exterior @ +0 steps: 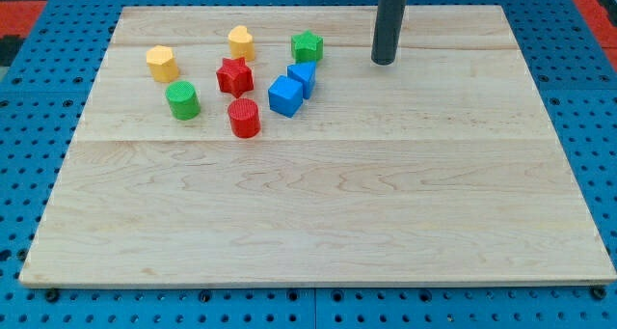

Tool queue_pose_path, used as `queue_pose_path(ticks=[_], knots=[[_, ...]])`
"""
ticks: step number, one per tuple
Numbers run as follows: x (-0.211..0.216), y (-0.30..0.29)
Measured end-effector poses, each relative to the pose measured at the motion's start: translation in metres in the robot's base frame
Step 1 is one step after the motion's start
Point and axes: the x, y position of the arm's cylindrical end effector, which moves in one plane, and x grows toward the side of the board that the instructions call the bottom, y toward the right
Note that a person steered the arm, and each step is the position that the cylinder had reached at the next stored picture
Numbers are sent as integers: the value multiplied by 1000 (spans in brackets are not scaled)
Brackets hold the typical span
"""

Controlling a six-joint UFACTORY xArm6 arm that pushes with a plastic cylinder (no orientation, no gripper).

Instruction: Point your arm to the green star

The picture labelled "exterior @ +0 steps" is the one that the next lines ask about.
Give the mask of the black cylindrical robot arm rod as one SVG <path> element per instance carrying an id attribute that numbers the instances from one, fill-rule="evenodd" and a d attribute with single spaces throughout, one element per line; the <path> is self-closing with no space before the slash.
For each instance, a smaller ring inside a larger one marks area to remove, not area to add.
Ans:
<path id="1" fill-rule="evenodd" d="M 379 0 L 373 31 L 371 60 L 387 66 L 396 58 L 407 0 Z"/>

